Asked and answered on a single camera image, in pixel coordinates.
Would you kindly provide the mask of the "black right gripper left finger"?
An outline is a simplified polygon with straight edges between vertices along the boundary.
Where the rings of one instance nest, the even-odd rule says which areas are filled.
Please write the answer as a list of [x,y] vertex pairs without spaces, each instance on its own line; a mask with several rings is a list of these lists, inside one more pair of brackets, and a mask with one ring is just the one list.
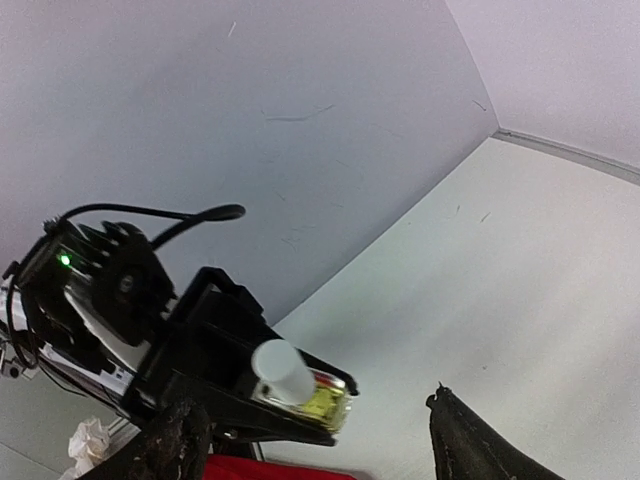
[[85,480],[201,479],[209,455],[211,422],[204,407],[183,399],[147,424]]

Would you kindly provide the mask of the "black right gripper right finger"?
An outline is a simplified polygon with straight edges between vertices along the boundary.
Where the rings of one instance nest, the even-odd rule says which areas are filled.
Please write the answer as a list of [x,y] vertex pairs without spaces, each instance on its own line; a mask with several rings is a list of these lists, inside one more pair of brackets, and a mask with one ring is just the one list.
[[425,405],[438,479],[561,479],[510,444],[450,388],[439,385]]

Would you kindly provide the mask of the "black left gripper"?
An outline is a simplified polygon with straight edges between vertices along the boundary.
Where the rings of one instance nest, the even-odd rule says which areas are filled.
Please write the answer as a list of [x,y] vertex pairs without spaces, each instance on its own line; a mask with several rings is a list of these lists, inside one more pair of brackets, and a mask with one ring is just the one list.
[[319,421],[254,399],[258,377],[251,356],[280,337],[262,312],[223,270],[200,269],[162,323],[122,397],[123,410],[142,425],[189,398],[205,408],[214,436],[229,442],[335,445],[334,433]]

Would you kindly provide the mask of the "white nail polish cap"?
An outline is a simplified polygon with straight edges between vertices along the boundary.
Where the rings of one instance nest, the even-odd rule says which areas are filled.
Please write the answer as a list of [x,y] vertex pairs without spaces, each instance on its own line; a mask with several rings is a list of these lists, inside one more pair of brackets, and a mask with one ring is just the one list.
[[299,351],[282,339],[259,345],[252,354],[253,372],[278,400],[302,405],[315,390],[315,379]]

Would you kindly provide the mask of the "yellow nail polish bottle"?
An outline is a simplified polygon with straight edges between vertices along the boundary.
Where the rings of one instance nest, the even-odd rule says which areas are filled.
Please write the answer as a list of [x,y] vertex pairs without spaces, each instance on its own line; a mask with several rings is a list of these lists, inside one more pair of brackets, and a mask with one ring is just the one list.
[[257,383],[252,399],[311,421],[331,434],[337,434],[342,430],[351,411],[351,394],[346,388],[346,383],[338,377],[316,369],[312,369],[311,372],[315,380],[315,390],[305,404],[285,403],[262,381]]

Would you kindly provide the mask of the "red sleeved forearm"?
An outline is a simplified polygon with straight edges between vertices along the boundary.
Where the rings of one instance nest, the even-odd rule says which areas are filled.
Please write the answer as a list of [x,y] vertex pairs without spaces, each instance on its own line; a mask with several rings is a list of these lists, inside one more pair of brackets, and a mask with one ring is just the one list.
[[203,480],[355,480],[373,479],[366,472],[288,465],[226,455],[209,455]]

